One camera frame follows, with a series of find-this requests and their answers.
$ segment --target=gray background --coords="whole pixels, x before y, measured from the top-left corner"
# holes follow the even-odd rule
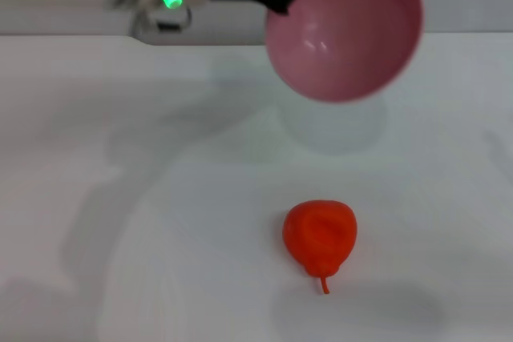
[[[425,0],[428,31],[513,30],[513,0]],[[194,11],[181,36],[142,37],[154,44],[258,44],[265,11],[248,3],[212,3]],[[126,34],[130,14],[99,10],[2,10],[1,34]]]

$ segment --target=white wall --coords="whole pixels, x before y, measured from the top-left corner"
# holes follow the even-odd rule
[[[425,0],[430,31],[513,30],[513,0]],[[264,10],[253,4],[209,4],[195,10],[193,27],[172,38],[144,37],[152,43],[259,43]],[[85,10],[3,10],[0,34],[126,34],[129,15]]]

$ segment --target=red pepper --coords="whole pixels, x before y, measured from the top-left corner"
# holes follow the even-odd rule
[[[357,223],[349,206],[332,200],[312,200],[293,208],[283,224],[283,240],[306,272],[321,279],[338,272],[356,243]]]

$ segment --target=pink bowl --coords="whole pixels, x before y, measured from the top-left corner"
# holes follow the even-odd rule
[[[386,86],[422,33],[422,0],[296,0],[268,13],[265,44],[275,71],[298,93],[345,102]]]

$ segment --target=white table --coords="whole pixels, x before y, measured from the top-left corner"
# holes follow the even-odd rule
[[[0,57],[2,342],[511,341],[513,34],[427,35],[325,109],[261,47]],[[329,296],[281,244],[308,199],[358,219]]]

